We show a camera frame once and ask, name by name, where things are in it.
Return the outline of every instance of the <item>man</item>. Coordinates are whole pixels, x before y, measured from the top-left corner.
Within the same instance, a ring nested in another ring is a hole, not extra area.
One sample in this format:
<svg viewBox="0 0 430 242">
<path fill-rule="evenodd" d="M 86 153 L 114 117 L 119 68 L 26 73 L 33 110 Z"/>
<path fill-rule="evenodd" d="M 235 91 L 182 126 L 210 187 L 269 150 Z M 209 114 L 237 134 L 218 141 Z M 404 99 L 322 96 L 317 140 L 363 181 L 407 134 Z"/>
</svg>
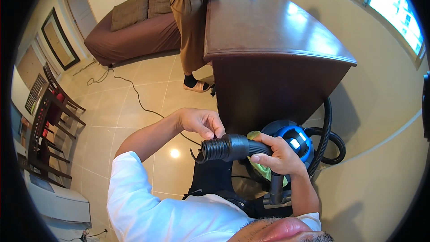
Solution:
<svg viewBox="0 0 430 242">
<path fill-rule="evenodd" d="M 186 90 L 205 92 L 209 84 L 198 81 L 193 71 L 208 62 L 203 60 L 207 0 L 170 0 L 173 16 L 181 33 L 181 62 Z"/>
<path fill-rule="evenodd" d="M 213 194 L 232 189 L 231 170 L 224 169 L 231 168 L 231 163 L 222 160 L 195 165 L 193 182 L 183 201 L 160 201 L 151 195 L 152 187 L 141 162 L 183 130 L 197 132 L 204 139 L 225 134 L 218 113 L 183 108 L 131 134 L 116 152 L 107 211 L 120 241 L 333 241 L 321 232 L 320 204 L 306 168 L 282 138 L 257 136 L 254 140 L 271 146 L 273 155 L 255 154 L 251 161 L 269 166 L 278 174 L 290 174 L 294 217 L 272 208 L 264 212 L 277 214 L 275 218 L 250 218 L 232 202 Z M 223 186 L 226 180 L 229 186 Z"/>
</svg>

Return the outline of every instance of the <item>white shirt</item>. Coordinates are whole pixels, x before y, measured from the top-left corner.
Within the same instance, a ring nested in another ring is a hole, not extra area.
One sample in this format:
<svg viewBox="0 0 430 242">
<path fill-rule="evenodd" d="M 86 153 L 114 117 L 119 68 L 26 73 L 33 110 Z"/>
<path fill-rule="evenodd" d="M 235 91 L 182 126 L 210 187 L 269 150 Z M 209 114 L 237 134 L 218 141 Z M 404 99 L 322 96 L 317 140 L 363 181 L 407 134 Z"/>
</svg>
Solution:
<svg viewBox="0 0 430 242">
<path fill-rule="evenodd" d="M 107 213 L 120 241 L 224 242 L 254 220 L 215 194 L 160 201 L 151 195 L 151 189 L 136 153 L 123 153 L 114 159 Z M 319 213 L 298 219 L 312 230 L 321 230 Z"/>
</svg>

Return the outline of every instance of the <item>black sock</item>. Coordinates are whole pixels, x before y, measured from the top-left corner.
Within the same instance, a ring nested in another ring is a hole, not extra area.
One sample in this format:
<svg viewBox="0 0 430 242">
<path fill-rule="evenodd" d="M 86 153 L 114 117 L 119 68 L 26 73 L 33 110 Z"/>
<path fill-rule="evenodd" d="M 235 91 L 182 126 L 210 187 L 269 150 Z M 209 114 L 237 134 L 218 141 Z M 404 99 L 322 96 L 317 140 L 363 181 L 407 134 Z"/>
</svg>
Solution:
<svg viewBox="0 0 430 242">
<path fill-rule="evenodd" d="M 185 75 L 184 84 L 185 84 L 185 86 L 192 88 L 192 87 L 196 86 L 197 80 L 194 78 L 193 74 L 191 74 L 189 76 Z"/>
<path fill-rule="evenodd" d="M 193 88 L 194 86 L 196 86 L 197 82 L 198 81 L 196 80 L 196 78 L 194 78 L 192 73 L 189 76 L 185 75 L 185 78 L 184 78 L 185 86 L 189 88 Z M 203 85 L 203 89 L 206 90 L 209 86 L 210 85 L 205 82 L 205 84 Z"/>
</svg>

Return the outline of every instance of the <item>tiled floor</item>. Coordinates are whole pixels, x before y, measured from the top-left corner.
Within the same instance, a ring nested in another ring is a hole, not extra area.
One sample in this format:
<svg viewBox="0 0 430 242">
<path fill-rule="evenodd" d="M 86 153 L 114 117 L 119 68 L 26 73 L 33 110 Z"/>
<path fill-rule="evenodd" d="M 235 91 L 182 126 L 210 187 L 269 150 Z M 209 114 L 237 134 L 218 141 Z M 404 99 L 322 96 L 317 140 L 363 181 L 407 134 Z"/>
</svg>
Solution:
<svg viewBox="0 0 430 242">
<path fill-rule="evenodd" d="M 66 156 L 72 162 L 68 165 L 59 164 L 58 168 L 73 177 L 71 182 L 67 180 L 63 183 L 90 201 L 95 229 L 92 233 L 99 233 L 106 228 L 111 230 L 106 239 L 116 241 L 106 212 L 112 160 L 126 137 L 158 121 L 160 117 L 142 110 L 131 83 L 114 78 L 112 71 L 103 82 L 86 85 L 90 78 L 98 80 L 102 77 L 106 67 L 93 64 L 73 76 L 88 63 L 80 62 L 60 78 L 62 88 L 86 109 L 84 113 L 78 113 L 86 127 L 68 120 L 72 133 L 76 131 L 78 135 L 77 139 L 72 141 L 61 131 L 53 138 L 57 144 L 62 144 Z M 115 67 L 114 71 L 116 76 L 134 82 L 146 109 L 159 112 L 163 116 L 181 107 L 217 110 L 216 98 L 209 92 L 199 94 L 182 88 L 183 72 L 180 56 L 176 52 Z M 213 80 L 212 67 L 202 67 L 194 75 L 197 79 L 210 82 Z M 320 118 L 318 114 L 314 115 L 308 124 L 312 124 L 312 120 L 319 122 Z M 201 141 L 198 134 L 185 135 L 197 142 Z M 153 195 L 161 199 L 183 197 L 191 185 L 194 168 L 189 148 L 196 151 L 197 147 L 185 138 L 177 136 L 143 163 L 153 185 Z M 180 152 L 179 157 L 170 156 L 172 149 Z M 238 164 L 234 164 L 233 172 L 235 175 L 246 175 L 244 167 Z M 252 181 L 235 178 L 233 182 L 237 191 L 243 195 L 259 191 L 258 185 Z"/>
</svg>

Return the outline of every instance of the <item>brown sofa cover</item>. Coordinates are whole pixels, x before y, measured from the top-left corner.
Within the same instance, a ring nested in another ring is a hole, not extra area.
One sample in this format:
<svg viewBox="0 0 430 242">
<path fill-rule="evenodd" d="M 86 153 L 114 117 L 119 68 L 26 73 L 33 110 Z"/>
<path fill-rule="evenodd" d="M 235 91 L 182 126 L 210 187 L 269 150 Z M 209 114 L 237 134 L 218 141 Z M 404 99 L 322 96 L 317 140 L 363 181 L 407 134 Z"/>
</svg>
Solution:
<svg viewBox="0 0 430 242">
<path fill-rule="evenodd" d="M 181 35 L 173 13 L 167 13 L 111 32 L 112 11 L 84 41 L 89 52 L 103 66 L 159 51 L 179 49 Z"/>
</svg>

